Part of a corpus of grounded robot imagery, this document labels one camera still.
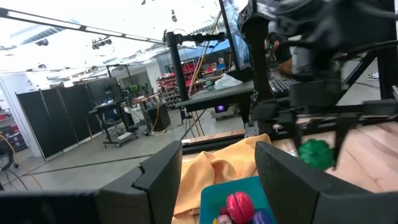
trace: black stand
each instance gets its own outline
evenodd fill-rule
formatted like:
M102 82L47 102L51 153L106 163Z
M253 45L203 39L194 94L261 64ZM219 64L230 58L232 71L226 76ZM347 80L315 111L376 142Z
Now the black stand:
M189 97L187 87L185 86L185 78L182 72L180 55L178 54L177 35L173 32L166 33L166 43L170 49L170 55L172 57L173 72L177 79L178 92L180 93L181 100L186 101Z
M177 45L185 41L203 43L204 41L212 40L224 41L224 33L219 33L217 35L181 35L174 34L173 32L165 33L165 41L170 49L170 55L172 56L174 75L177 79L178 92L180 93L182 101L189 100L189 97L187 87L185 86L185 77L182 72L181 59Z
M99 118L99 120L101 121L101 128L104 130L105 135L106 135L106 139L107 139L107 141L103 142L104 147L106 147L107 144L114 144L117 147L121 147L122 144L124 144L128 140L131 140L132 137L138 138L137 133L133 132L133 131L135 131L134 130L134 126L130 126L129 125L128 119L126 118L126 114L123 111L121 103L122 103L122 101L117 101L117 102L112 102L112 103L108 103L108 104L105 104L105 105L96 106L96 107L94 107L94 109L92 111L90 111L90 113L95 113L97 115L97 117ZM122 122L124 124L124 127L126 128L126 132L130 132L131 133L130 136L127 136L127 137L125 137L123 139L120 139L118 141L113 141L112 140L112 137L111 137L111 135L110 135L110 133L108 131L109 127L107 127L105 125L105 120L103 119L103 116L102 116L105 112L110 111L110 110L115 110L115 109L118 111L118 113L121 114L121 119L122 119Z

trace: white wall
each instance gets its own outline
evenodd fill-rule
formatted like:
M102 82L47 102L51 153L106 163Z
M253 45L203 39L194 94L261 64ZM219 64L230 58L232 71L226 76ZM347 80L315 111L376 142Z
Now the white wall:
M156 58L150 59L150 63L146 65L146 70L148 73L150 85L154 89L154 93L155 93L155 92L157 92L156 79L162 75L162 73L160 72L159 63Z
M129 71L132 76L142 73L145 70L145 65L129 65ZM111 74L112 77L116 78L118 81L122 78L126 78L129 76L125 67L123 67L122 70L119 70L119 68L115 68L111 71Z
M21 131L22 137L34 156L42 156L40 146L35 140L33 131L29 126L29 122L25 117L21 105L18 102L16 94L36 91L36 87L30 84L29 77L26 73L3 74L0 76L0 87L7 100L9 109L15 119L16 124Z

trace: ceiling light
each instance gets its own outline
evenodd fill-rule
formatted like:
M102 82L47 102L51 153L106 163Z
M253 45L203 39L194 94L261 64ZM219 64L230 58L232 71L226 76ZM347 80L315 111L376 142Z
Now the ceiling light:
M19 13L19 12L8 12L8 16L11 18L24 19L24 20L32 21L32 22L41 22L48 26L61 26L61 27L68 27L68 28L72 28L72 29L80 28L80 25L78 25L78 24L72 24L70 22L62 22L62 21L58 21L55 19L46 19L46 18L39 17L39 16L31 16L31 15L27 15L27 14L23 14L23 13Z
M110 30L97 29L97 28L93 28L93 27L87 27L86 31L96 32L96 33L99 33L99 34L116 35L116 36L123 35L122 33L119 33L119 32L113 32L113 31L110 31Z
M135 40L141 40L141 41L147 41L147 40L148 40L147 38L138 37L138 36L129 35L129 34L126 34L126 37L127 37L127 38L132 38L132 39L135 39Z

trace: floor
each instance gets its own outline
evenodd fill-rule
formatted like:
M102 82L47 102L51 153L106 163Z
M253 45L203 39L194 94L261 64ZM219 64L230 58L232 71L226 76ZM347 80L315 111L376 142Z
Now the floor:
M345 74L349 73L357 63L358 61L349 62ZM349 89L339 104L357 104L363 100L379 99L379 83L366 79L367 74L376 71L377 62L374 62L358 79L358 82ZM200 121L205 134L243 128L239 117L216 121L210 116L208 110L198 111L198 114L201 114ZM185 126L178 126L180 124L179 111L170 111L170 119L172 124L168 127L169 133L158 136L141 135L139 139L132 140L122 148L113 146L104 148L101 143L104 136L101 135L48 161L32 157L29 150L19 152L19 159L31 170L43 189L98 189L131 170L168 143L184 136ZM192 133L188 132L187 138L192 137ZM22 166L18 169L11 167L11 171L20 177L29 190L40 189ZM19 179L10 172L8 176L12 180L12 185L9 184L5 173L0 172L0 182L6 190L24 189Z

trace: computer screen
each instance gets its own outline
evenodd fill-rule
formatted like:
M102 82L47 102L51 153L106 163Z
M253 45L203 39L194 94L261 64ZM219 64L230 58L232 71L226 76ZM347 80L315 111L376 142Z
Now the computer screen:
M249 48L245 41L241 38L240 31L238 29L239 13L248 4L248 1L222 0L222 3L225 9L225 16L223 16L224 22L228 23L229 31L231 33L231 40L229 40L229 43L234 45L236 56L236 60L234 60L234 63L236 67L241 68L245 65L250 64Z

